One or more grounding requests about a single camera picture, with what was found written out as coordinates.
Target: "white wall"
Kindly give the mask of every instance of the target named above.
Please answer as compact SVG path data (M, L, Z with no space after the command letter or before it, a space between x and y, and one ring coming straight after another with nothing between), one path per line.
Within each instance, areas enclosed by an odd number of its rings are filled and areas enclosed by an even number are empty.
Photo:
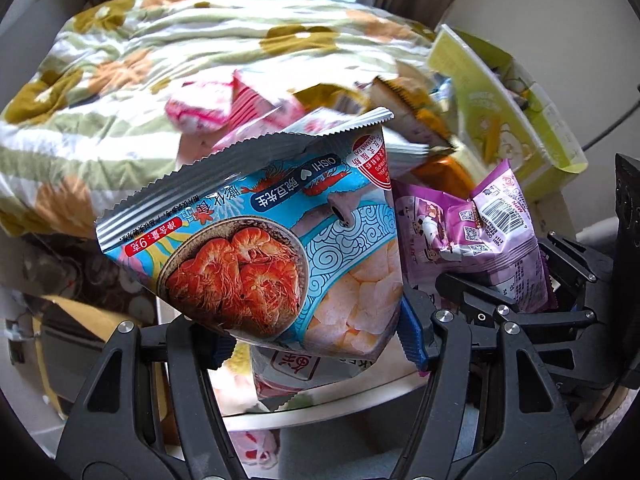
M640 20L627 0L456 0L446 22L513 54L581 144L638 101ZM564 189L577 230L614 215L614 154L640 158L640 112L587 153Z

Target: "purple snack bag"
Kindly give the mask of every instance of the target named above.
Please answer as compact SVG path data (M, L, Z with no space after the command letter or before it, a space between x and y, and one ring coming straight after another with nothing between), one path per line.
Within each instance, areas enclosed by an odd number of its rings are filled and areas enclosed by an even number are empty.
M513 298L522 312L555 308L527 203L508 161L502 161L468 201L393 181L403 277L443 304L435 282L442 272Z

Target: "red label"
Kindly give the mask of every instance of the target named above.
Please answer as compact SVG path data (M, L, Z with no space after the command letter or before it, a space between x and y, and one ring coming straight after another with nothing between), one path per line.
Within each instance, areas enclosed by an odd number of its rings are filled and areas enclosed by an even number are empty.
M314 376L319 362L319 357L311 355L274 352L271 358L271 367L289 377L308 381Z
M140 238L133 240L124 246L124 253L131 257L134 254L144 251L149 245L155 244L158 240L161 240L165 236L173 233L177 228L182 227L182 219L178 216L167 220L164 224L153 228L147 234L142 235Z
M353 153L346 158L351 166L382 189L391 189L389 168L386 164L385 143L380 134L364 135L353 143Z

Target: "yellow snack box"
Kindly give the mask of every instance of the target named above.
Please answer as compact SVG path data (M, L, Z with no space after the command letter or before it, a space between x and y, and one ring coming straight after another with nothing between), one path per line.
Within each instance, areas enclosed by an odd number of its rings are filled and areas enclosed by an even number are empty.
M556 106L507 52L443 25L428 66L453 80L462 140L489 168L508 158L528 201L559 190L587 168ZM525 111L509 90L528 101Z

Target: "shrimp chips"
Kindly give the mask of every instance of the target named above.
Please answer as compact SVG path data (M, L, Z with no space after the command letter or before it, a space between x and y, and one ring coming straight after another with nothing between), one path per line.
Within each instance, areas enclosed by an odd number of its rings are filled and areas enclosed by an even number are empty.
M379 126L391 117L377 108L320 134L234 144L107 212L100 247L210 328L373 360L402 295Z

